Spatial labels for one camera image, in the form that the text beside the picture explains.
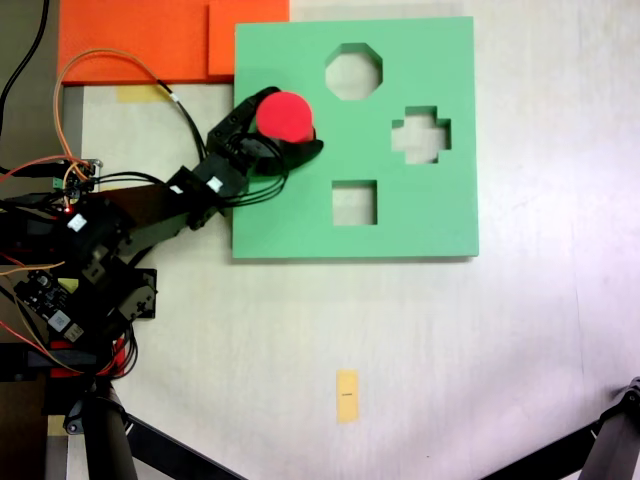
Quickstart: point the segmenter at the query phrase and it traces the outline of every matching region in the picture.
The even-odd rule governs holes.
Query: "orange foam block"
[[[210,0],[210,79],[221,83],[233,81],[237,24],[288,21],[289,0]]]
[[[90,48],[117,48],[137,55],[170,83],[229,81],[233,78],[235,24],[288,18],[288,0],[60,0],[58,71],[74,55]],[[217,59],[226,60],[217,63]],[[131,62],[95,56],[71,69],[64,83],[144,84],[152,80]]]

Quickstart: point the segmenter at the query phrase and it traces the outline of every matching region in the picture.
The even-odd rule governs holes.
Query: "tripod leg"
[[[91,480],[138,480],[122,412],[113,402],[87,398],[82,426]]]
[[[483,480],[561,480],[582,468],[598,428],[598,422],[587,425]]]
[[[640,453],[640,430],[625,410],[604,422],[579,480],[631,480]]]

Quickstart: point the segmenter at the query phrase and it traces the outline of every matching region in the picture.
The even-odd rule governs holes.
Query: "black stand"
[[[68,365],[95,366],[95,357],[86,353],[56,353]],[[0,344],[0,382],[33,380],[37,372],[56,366],[27,345]],[[133,458],[175,480],[246,480],[127,415],[111,383],[102,377],[48,378],[43,413],[64,414],[69,434],[84,433],[91,480],[137,480]],[[561,480],[579,470],[580,480],[631,480],[639,453],[636,377],[599,420],[483,480]]]
[[[631,480],[640,453],[640,377],[600,419],[483,480]]]
[[[246,480],[127,415],[106,380],[97,379],[72,413],[65,428],[72,435],[84,433],[91,480],[137,480],[134,458],[175,480]]]

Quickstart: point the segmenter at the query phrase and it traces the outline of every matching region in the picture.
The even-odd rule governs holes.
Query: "green foam board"
[[[382,83],[341,100],[325,69],[358,49],[382,64]],[[235,258],[478,254],[471,18],[238,25],[236,104],[272,85],[309,101],[325,148],[277,198],[234,211]],[[407,164],[392,151],[392,126],[420,110],[450,126],[437,163]],[[333,186],[363,182],[377,188],[376,224],[334,225]]]

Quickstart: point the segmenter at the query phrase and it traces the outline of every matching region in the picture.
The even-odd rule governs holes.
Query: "robotic arm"
[[[154,245],[186,227],[202,228],[216,213],[277,195],[289,171],[323,148],[316,139],[289,142],[254,132],[263,102],[279,94],[266,88],[240,103],[207,137],[207,156],[193,170],[180,168],[167,182],[99,193],[79,192],[73,211],[43,222],[0,215],[0,251],[31,261],[64,265],[30,272],[18,297],[65,339],[98,358],[139,317],[155,311],[155,271],[136,268]],[[275,178],[249,192],[254,176]],[[125,263],[121,257],[138,254]]]

